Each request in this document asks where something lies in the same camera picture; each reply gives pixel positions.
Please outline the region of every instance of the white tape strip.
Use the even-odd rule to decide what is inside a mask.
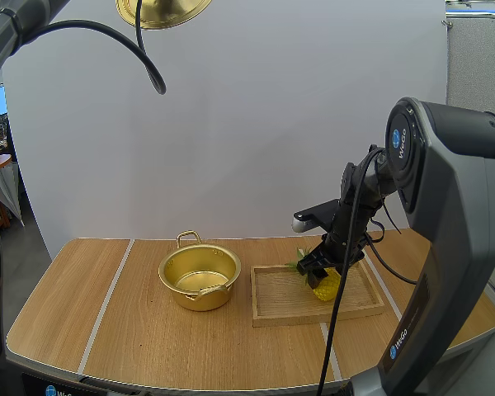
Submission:
[[[121,263],[119,267],[117,268],[117,271],[114,274],[114,278],[112,279],[112,283],[110,284],[110,287],[108,288],[108,291],[106,292],[105,300],[102,302],[101,308],[99,309],[99,314],[97,315],[96,322],[93,325],[92,332],[90,333],[90,338],[88,338],[88,343],[86,344],[86,349],[84,350],[84,353],[82,354],[82,359],[81,359],[81,364],[79,365],[79,369],[77,374],[81,375],[84,371],[84,367],[86,367],[86,362],[88,361],[88,357],[90,356],[90,351],[92,350],[93,342],[96,339],[97,335],[97,330],[99,330],[99,326],[101,326],[101,320],[103,315],[105,314],[106,307],[108,306],[108,303],[110,302],[110,297],[112,296],[112,293],[114,292],[114,289],[116,288],[117,280],[119,279],[119,275],[121,275],[121,272],[123,271],[123,267],[125,266],[126,259],[129,256],[130,249],[132,249],[132,245],[134,245],[134,240],[131,239],[129,242],[129,246],[126,248],[125,255],[121,259]]]
[[[328,343],[328,327],[326,323],[320,323],[321,325],[321,333],[323,334],[324,342]],[[339,370],[339,363],[337,363],[336,352],[333,350],[330,351],[330,364],[332,365],[333,378],[337,380],[342,380],[341,371]]]
[[[369,255],[366,254],[365,251],[363,251],[363,253],[365,254],[365,259],[366,259],[366,262],[369,264],[370,270],[372,272],[374,272],[374,276],[378,280],[379,285],[381,286],[381,289],[383,289],[383,292],[387,296],[387,300],[390,302],[390,305],[393,307],[394,313],[398,317],[398,320],[400,320],[402,318],[402,313],[399,311],[398,306],[394,302],[393,296],[390,294],[389,289],[387,289],[387,285],[385,284],[385,282],[383,282],[383,279],[381,278],[381,275],[378,272],[378,270],[376,270],[376,267],[374,266],[374,264],[372,264],[372,261],[370,260]]]

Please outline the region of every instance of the pot rim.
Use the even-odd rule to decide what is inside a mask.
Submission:
[[[187,245],[187,246],[184,246],[184,247],[180,247],[180,248],[175,249],[174,251],[168,253],[162,259],[162,261],[159,264],[159,268],[158,268],[159,279],[161,280],[161,282],[166,287],[168,287],[170,290],[172,290],[172,291],[176,291],[176,292],[182,293],[184,295],[198,295],[198,293],[200,293],[200,291],[184,290],[184,289],[180,289],[179,287],[176,287],[175,285],[172,285],[165,278],[165,271],[164,271],[165,266],[167,265],[167,263],[174,256],[176,256],[177,254],[183,253],[183,252],[185,252],[187,250],[198,249],[198,248],[199,249],[206,248],[206,249],[220,250],[220,251],[224,252],[225,254],[227,254],[228,256],[230,256],[233,259],[234,265],[235,265],[235,272],[234,272],[233,276],[231,277],[231,279],[229,279],[227,282],[224,283],[224,286],[227,287],[228,290],[229,290],[229,288],[231,287],[231,285],[237,280],[238,276],[240,275],[240,271],[241,271],[240,259],[238,258],[238,256],[232,250],[229,250],[226,247],[222,247],[222,246],[219,246],[219,245],[213,245],[213,244],[210,244],[210,243],[195,243],[195,244],[192,244],[192,245]]]

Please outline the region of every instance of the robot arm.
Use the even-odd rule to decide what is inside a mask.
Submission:
[[[0,0],[0,69],[22,37],[48,25],[69,0]]]
[[[365,246],[360,237],[368,220],[381,198],[393,192],[390,182],[410,227],[431,242],[431,249],[378,366],[351,379],[348,388],[360,396],[411,394],[453,341],[495,267],[495,115],[403,98],[390,113],[385,146],[388,168],[379,156],[380,176],[374,163],[367,169],[349,247],[352,262]],[[340,200],[294,216],[297,231],[317,225],[328,231],[299,262],[312,287],[310,278],[324,267],[341,273],[350,223],[344,206],[354,204],[356,188],[349,173],[358,167],[346,167]]]

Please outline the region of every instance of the wooden tray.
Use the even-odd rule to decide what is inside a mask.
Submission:
[[[349,271],[337,320],[378,315],[384,303],[364,262]],[[304,277],[288,266],[251,269],[253,327],[330,322],[332,301],[318,299]]]

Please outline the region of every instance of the black cable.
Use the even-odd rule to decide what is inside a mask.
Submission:
[[[135,6],[135,38],[138,41],[138,47],[146,54],[143,37],[141,35],[141,3],[143,0],[138,0]]]
[[[376,175],[376,178],[378,179],[378,193],[379,193],[379,196],[381,196],[381,190],[380,190],[380,175],[378,174],[378,158],[376,158],[376,160],[374,161],[374,172],[375,172],[375,175]],[[396,230],[399,232],[399,233],[402,233],[398,226],[394,223],[393,221],[393,218],[390,217],[390,213],[389,211],[387,210],[387,205],[385,204],[385,198],[383,196],[381,196],[381,205],[383,206],[383,209],[385,211],[385,214],[387,215],[387,217],[389,218],[390,220],[390,223],[393,225],[393,227],[396,228]]]
[[[379,221],[376,221],[374,219],[370,219],[370,222],[372,224],[378,226],[381,229],[381,237],[379,237],[377,239],[372,239],[372,242],[379,243],[379,242],[383,241],[383,238],[385,236],[385,227],[382,225],[382,223],[380,223]]]
[[[321,396],[321,393],[323,392],[324,380],[327,376],[328,362],[330,361],[330,351],[332,350],[333,332],[336,327],[337,311],[339,310],[339,305],[341,304],[341,298],[343,296],[343,289],[345,288],[345,283],[347,282],[348,268],[350,267],[350,255],[352,250],[351,244],[354,234],[354,228],[356,227],[357,209],[360,205],[361,186],[363,184],[363,181],[365,180],[366,170],[372,162],[372,159],[374,159],[374,157],[383,150],[384,148],[376,148],[375,150],[367,154],[367,156],[363,160],[363,168],[361,169],[359,182],[356,186],[356,194],[354,195],[354,203],[352,204],[350,225],[348,227],[348,239],[346,241],[345,258],[343,261],[341,281],[339,283],[339,289],[337,290],[336,300],[333,303],[332,317],[330,318],[330,327],[328,328],[327,348],[324,352],[323,368],[321,369],[321,379],[319,380],[319,386],[317,388],[317,396]]]
[[[384,266],[388,272],[396,276],[398,279],[401,279],[404,282],[410,283],[411,285],[416,285],[417,282],[415,280],[410,280],[406,278],[403,275],[398,274],[395,270],[393,270],[385,261],[383,258],[381,258],[380,253],[377,251],[376,246],[374,246],[374,242],[372,241],[372,238],[368,233],[365,233],[365,239],[366,242],[369,244],[370,248],[372,249],[372,252],[376,255],[378,258],[379,262],[381,263],[382,266]]]
[[[83,21],[83,20],[71,20],[71,21],[61,21],[51,23],[47,26],[41,27],[40,29],[36,29],[31,32],[29,35],[23,37],[22,45],[31,43],[33,40],[45,35],[46,33],[50,33],[51,31],[59,31],[61,29],[70,29],[70,28],[80,28],[80,29],[88,29],[91,31],[98,31],[104,35],[111,37],[112,39],[119,41],[122,45],[124,45],[128,50],[132,51],[132,53],[139,58],[139,60],[144,64],[145,68],[148,71],[148,75],[151,76],[151,80],[153,81],[154,88],[158,91],[159,94],[163,95],[167,91],[167,87],[165,86],[165,82],[163,81],[162,75],[159,73],[158,69],[154,65],[153,61],[143,52],[140,47],[138,47],[132,40],[130,40],[125,35],[122,35],[119,31],[112,29],[107,25],[103,25],[102,23],[94,22],[94,21]]]
[[[147,54],[147,51],[145,51],[145,45],[143,44],[143,36],[141,35],[141,4],[143,0],[138,0],[136,6],[135,6],[135,39],[138,41],[138,47],[144,52],[144,54]],[[154,78],[154,76],[150,73],[150,70],[147,69],[148,77],[150,78],[150,82],[156,88],[156,91],[158,90],[158,82]]]

